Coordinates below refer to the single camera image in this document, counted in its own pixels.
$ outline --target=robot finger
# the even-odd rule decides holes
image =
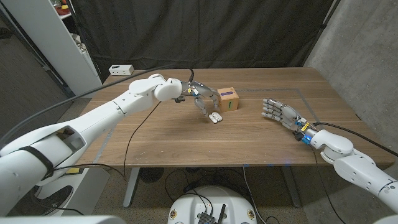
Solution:
[[[206,117],[209,116],[209,114],[207,113],[207,110],[206,110],[205,102],[203,102],[203,100],[201,98],[196,97],[193,100],[193,103],[195,104],[195,106],[197,106],[200,109],[200,111],[203,113],[203,115],[205,115]]]
[[[276,120],[276,121],[282,121],[282,118],[281,118],[280,116],[276,116],[276,115],[274,115],[274,114],[265,113],[265,112],[262,112],[261,114],[262,114],[263,116],[265,116],[266,118],[271,118],[271,119],[274,119],[274,120]]]
[[[276,101],[274,99],[263,99],[262,100],[264,103],[267,103],[269,105],[275,106],[276,108],[280,109],[282,106],[284,106],[283,103]]]
[[[218,108],[218,97],[216,95],[211,95],[210,98],[213,100],[214,107]]]
[[[263,103],[263,106],[265,106],[266,108],[272,109],[272,110],[276,110],[279,111],[281,113],[281,110],[279,108],[276,108],[275,106],[269,105],[267,103]]]
[[[282,112],[280,112],[280,110],[274,110],[274,109],[267,108],[267,107],[263,107],[262,109],[267,113],[272,113],[279,117],[282,117],[282,115],[283,115]]]

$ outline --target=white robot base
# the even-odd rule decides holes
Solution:
[[[257,223],[252,205],[235,191],[212,185],[198,187],[195,191],[206,197],[213,205],[214,222],[222,224]],[[170,209],[168,224],[201,224],[199,221],[202,212],[205,212],[205,205],[199,196],[193,194],[185,194],[174,202]],[[211,205],[205,198],[202,199],[206,204],[207,214],[210,215]],[[224,214],[220,216],[223,204],[226,206]]]

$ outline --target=wooden tabletop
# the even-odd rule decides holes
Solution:
[[[188,80],[189,70],[161,70],[161,73]],[[105,83],[122,77],[110,76]],[[128,89],[132,80],[97,92],[82,112],[114,99]],[[292,132],[279,122],[261,116],[262,99],[273,98],[299,111],[309,122],[327,122],[359,132],[379,142],[371,130],[342,100],[314,68],[196,69],[194,80],[214,89],[234,87],[239,95],[238,110],[221,113],[223,120],[213,124],[193,104],[174,100],[161,102],[137,130],[128,148],[129,167],[196,166],[304,166],[315,165],[310,146],[297,142]],[[103,134],[85,152],[79,163],[100,162],[122,166],[131,134],[152,111],[132,114],[109,133]],[[213,111],[212,101],[205,100]],[[391,165],[389,153],[361,138],[336,128],[325,127],[354,143],[379,165]],[[317,152],[319,164],[326,162]]]

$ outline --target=cardboard box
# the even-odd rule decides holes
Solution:
[[[221,112],[234,111],[238,108],[239,96],[233,87],[217,90]]]

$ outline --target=white shelf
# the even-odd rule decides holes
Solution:
[[[62,15],[62,16],[59,16],[61,19],[64,19],[64,18],[67,18],[67,17],[70,17],[72,15],[72,13],[68,13],[68,14],[66,14],[66,15]]]

